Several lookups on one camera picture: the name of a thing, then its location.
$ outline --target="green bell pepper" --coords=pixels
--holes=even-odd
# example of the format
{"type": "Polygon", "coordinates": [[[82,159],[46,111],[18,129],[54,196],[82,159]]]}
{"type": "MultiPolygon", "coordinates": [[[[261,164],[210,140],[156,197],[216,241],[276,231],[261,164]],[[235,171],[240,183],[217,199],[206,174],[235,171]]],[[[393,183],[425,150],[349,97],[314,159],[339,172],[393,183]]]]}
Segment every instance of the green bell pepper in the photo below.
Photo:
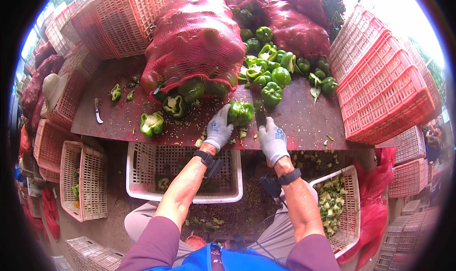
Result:
{"type": "Polygon", "coordinates": [[[257,53],[261,50],[261,43],[256,38],[250,38],[246,43],[249,46],[249,51],[252,53],[257,53]]]}
{"type": "Polygon", "coordinates": [[[265,60],[257,59],[251,61],[247,68],[247,75],[250,78],[255,78],[258,75],[262,75],[268,69],[268,63],[265,60]]]}
{"type": "Polygon", "coordinates": [[[282,89],[274,82],[267,83],[261,90],[261,96],[267,107],[275,107],[282,100],[282,89]]]}
{"type": "Polygon", "coordinates": [[[155,112],[151,115],[141,114],[140,131],[147,137],[159,135],[163,131],[164,122],[165,120],[163,119],[161,112],[155,112]]]}
{"type": "Polygon", "coordinates": [[[272,39],[272,30],[267,26],[262,26],[255,32],[256,38],[258,38],[262,42],[268,42],[272,39]]]}
{"type": "Polygon", "coordinates": [[[258,53],[258,58],[266,61],[273,61],[277,56],[277,50],[271,45],[266,44],[258,53]]]}
{"type": "Polygon", "coordinates": [[[120,88],[119,84],[116,84],[114,88],[111,90],[111,100],[117,101],[120,99],[120,95],[122,94],[122,89],[120,88]]]}
{"type": "Polygon", "coordinates": [[[327,77],[322,80],[322,93],[325,95],[332,95],[338,86],[339,85],[333,77],[327,77]]]}
{"type": "Polygon", "coordinates": [[[201,77],[193,77],[177,88],[187,103],[193,103],[204,94],[204,82],[201,77]]]}
{"type": "Polygon", "coordinates": [[[320,80],[323,80],[324,78],[326,78],[326,74],[325,74],[320,68],[316,68],[314,74],[315,74],[320,80]]]}
{"type": "Polygon", "coordinates": [[[309,82],[312,86],[320,86],[322,84],[322,80],[318,78],[314,73],[309,73],[309,82]]]}
{"type": "Polygon", "coordinates": [[[230,101],[228,123],[233,126],[246,126],[254,118],[254,106],[251,103],[230,101]]]}
{"type": "Polygon", "coordinates": [[[262,75],[255,78],[254,83],[260,82],[261,87],[272,81],[271,72],[266,71],[262,75]]]}
{"type": "Polygon", "coordinates": [[[287,69],[283,67],[276,68],[271,73],[272,81],[281,89],[285,88],[291,82],[291,75],[287,69]]]}
{"type": "Polygon", "coordinates": [[[248,39],[250,39],[252,37],[254,37],[254,34],[250,29],[241,29],[242,41],[247,41],[248,39]]]}
{"type": "Polygon", "coordinates": [[[280,62],[282,62],[282,58],[285,53],[286,53],[285,50],[282,50],[282,49],[277,50],[277,56],[275,57],[274,62],[277,62],[280,64],[280,62]]]}
{"type": "Polygon", "coordinates": [[[296,60],[296,66],[299,68],[299,70],[303,74],[309,72],[309,70],[311,69],[311,63],[309,62],[309,60],[304,59],[302,57],[299,57],[296,60]]]}
{"type": "Polygon", "coordinates": [[[175,118],[181,118],[184,115],[184,98],[180,95],[168,96],[163,102],[163,109],[165,113],[175,118]]]}
{"type": "Polygon", "coordinates": [[[290,73],[295,71],[296,55],[293,52],[287,52],[283,55],[280,65],[290,73]]]}

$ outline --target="hat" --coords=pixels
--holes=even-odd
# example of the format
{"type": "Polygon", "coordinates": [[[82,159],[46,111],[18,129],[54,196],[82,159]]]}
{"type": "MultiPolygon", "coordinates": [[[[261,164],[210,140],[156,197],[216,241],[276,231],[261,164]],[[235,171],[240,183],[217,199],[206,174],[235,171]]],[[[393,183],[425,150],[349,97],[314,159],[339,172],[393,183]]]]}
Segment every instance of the hat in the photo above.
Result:
{"type": "Polygon", "coordinates": [[[49,74],[43,81],[43,98],[46,104],[48,113],[52,112],[57,105],[60,96],[65,89],[68,81],[68,73],[59,76],[57,74],[49,74]]]}

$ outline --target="knife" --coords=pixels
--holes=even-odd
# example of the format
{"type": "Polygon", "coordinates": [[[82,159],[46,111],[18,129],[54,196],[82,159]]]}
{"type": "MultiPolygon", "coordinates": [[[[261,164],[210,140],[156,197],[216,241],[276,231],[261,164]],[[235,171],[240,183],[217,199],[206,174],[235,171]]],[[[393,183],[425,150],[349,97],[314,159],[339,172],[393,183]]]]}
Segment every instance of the knife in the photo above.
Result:
{"type": "Polygon", "coordinates": [[[100,119],[100,108],[99,108],[99,101],[98,101],[97,97],[94,99],[94,103],[95,103],[95,117],[97,118],[97,122],[99,124],[102,124],[104,121],[100,119]]]}

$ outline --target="gray work glove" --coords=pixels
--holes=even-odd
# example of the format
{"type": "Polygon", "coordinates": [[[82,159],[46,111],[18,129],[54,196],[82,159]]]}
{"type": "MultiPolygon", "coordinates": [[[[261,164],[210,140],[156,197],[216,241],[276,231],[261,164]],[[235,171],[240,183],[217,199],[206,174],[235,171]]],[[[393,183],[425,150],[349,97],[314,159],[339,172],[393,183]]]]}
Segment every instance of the gray work glove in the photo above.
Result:
{"type": "Polygon", "coordinates": [[[233,133],[233,125],[227,125],[230,108],[231,104],[227,103],[208,123],[208,138],[203,143],[213,145],[217,152],[228,142],[233,133]]]}
{"type": "Polygon", "coordinates": [[[266,159],[269,160],[274,167],[277,160],[283,156],[290,156],[286,149],[287,138],[283,129],[274,124],[271,117],[266,118],[266,127],[260,126],[258,131],[259,145],[266,159]]]}

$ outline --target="halved green pepper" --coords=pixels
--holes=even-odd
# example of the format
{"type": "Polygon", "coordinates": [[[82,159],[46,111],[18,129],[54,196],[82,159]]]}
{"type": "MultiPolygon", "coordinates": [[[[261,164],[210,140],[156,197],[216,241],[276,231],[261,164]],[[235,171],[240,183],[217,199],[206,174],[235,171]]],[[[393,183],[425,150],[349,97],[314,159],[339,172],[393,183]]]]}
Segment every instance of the halved green pepper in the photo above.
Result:
{"type": "Polygon", "coordinates": [[[172,115],[175,118],[180,118],[184,115],[184,98],[181,95],[176,97],[168,96],[163,102],[165,113],[172,115]]]}
{"type": "Polygon", "coordinates": [[[285,88],[291,82],[291,75],[287,69],[283,67],[276,68],[271,73],[272,81],[281,89],[285,88]]]}
{"type": "Polygon", "coordinates": [[[201,77],[193,77],[177,88],[187,103],[193,103],[204,94],[204,82],[201,77]]]}
{"type": "Polygon", "coordinates": [[[339,85],[333,77],[327,77],[322,80],[322,93],[325,95],[331,95],[336,91],[338,86],[339,85]]]}
{"type": "Polygon", "coordinates": [[[282,100],[282,89],[274,82],[267,83],[261,90],[261,96],[267,107],[275,107],[282,100]]]}
{"type": "Polygon", "coordinates": [[[161,112],[155,112],[151,115],[141,114],[140,131],[147,137],[159,135],[163,131],[164,119],[161,112]]]}
{"type": "Polygon", "coordinates": [[[233,126],[246,126],[254,118],[254,106],[251,103],[230,101],[228,111],[228,124],[233,126]]]}
{"type": "Polygon", "coordinates": [[[120,88],[119,84],[116,84],[114,88],[111,90],[111,100],[117,101],[120,99],[120,95],[122,94],[122,89],[120,88]]]}
{"type": "Polygon", "coordinates": [[[263,46],[261,51],[258,53],[258,58],[266,61],[273,61],[277,56],[277,49],[274,49],[271,45],[266,44],[263,46]]]}
{"type": "Polygon", "coordinates": [[[262,75],[256,77],[254,83],[260,82],[261,87],[264,87],[267,83],[272,81],[271,72],[266,71],[262,75]]]}

